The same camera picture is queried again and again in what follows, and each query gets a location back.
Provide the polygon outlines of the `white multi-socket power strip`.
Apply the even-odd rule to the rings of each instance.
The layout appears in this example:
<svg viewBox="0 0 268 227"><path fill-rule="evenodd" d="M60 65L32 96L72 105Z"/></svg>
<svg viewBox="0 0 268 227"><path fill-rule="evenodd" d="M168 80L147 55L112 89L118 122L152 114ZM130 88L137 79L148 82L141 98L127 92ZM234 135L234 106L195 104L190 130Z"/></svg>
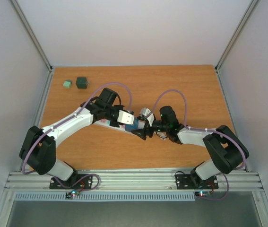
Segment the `white multi-socket power strip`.
<svg viewBox="0 0 268 227"><path fill-rule="evenodd" d="M94 125L105 127L105 128L108 128L108 129L111 129L111 130L115 130L115 131L119 131L119 132L123 132L123 133L127 133L127 134L131 134L131 132L125 131L124 125L120 125L118 127L113 127L113 126L110 125L110 121L109 120L106 120L106 119L102 119L102 120L96 121L94 123Z"/></svg>

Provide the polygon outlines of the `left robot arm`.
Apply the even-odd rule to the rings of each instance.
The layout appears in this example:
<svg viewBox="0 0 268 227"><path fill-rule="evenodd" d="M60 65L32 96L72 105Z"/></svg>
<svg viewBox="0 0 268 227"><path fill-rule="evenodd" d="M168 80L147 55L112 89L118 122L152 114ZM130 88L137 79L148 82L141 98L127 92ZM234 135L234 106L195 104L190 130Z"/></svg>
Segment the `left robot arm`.
<svg viewBox="0 0 268 227"><path fill-rule="evenodd" d="M118 115L124 106L114 105L115 99L121 103L121 98L115 91L104 88L99 96L82 103L70 115L60 121L43 127L31 127L26 134L19 157L40 175L48 174L61 180L66 188L77 185L78 177L75 169L56 157L56 148L78 130L96 121L107 119L117 127Z"/></svg>

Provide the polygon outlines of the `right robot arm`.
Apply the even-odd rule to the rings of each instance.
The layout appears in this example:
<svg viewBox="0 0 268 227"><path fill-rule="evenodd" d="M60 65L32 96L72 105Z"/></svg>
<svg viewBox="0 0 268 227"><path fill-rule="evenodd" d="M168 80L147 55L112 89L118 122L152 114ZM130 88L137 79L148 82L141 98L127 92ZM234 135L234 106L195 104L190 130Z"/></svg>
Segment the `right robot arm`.
<svg viewBox="0 0 268 227"><path fill-rule="evenodd" d="M167 138L177 144L191 144L205 147L210 160L196 166L190 172L190 183L194 188L204 186L208 179L216 174L228 174L241 164L244 165L249 152L231 129L222 125L216 129L197 129L179 123L175 111L170 106L159 110L157 120L150 110L144 108L138 117L144 123L136 127L132 134L146 140L156 132L164 133Z"/></svg>

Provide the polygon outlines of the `light blue plug adapter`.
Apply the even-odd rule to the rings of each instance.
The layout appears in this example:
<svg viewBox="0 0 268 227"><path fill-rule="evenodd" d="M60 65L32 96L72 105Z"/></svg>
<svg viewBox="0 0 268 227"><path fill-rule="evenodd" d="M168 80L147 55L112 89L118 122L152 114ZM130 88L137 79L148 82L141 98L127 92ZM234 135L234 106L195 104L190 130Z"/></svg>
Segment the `light blue plug adapter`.
<svg viewBox="0 0 268 227"><path fill-rule="evenodd" d="M138 119L135 119L133 124L125 124L124 125L125 131L131 132L138 129Z"/></svg>

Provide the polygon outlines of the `light green plug adapter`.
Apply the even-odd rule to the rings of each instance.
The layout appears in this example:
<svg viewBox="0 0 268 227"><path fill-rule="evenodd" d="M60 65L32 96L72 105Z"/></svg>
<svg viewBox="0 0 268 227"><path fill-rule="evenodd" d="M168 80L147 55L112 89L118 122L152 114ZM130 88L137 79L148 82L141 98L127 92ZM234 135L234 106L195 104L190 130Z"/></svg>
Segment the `light green plug adapter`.
<svg viewBox="0 0 268 227"><path fill-rule="evenodd" d="M71 88L71 86L72 86L72 80L67 79L67 80L64 81L63 87Z"/></svg>

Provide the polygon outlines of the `dark green cube adapter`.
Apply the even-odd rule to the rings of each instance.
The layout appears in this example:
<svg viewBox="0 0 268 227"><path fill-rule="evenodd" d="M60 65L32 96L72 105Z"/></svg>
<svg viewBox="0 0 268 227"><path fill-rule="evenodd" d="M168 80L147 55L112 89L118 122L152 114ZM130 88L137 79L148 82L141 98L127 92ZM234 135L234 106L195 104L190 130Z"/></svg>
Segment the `dark green cube adapter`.
<svg viewBox="0 0 268 227"><path fill-rule="evenodd" d="M77 77L76 86L78 89L87 89L89 85L89 81L86 77Z"/></svg>

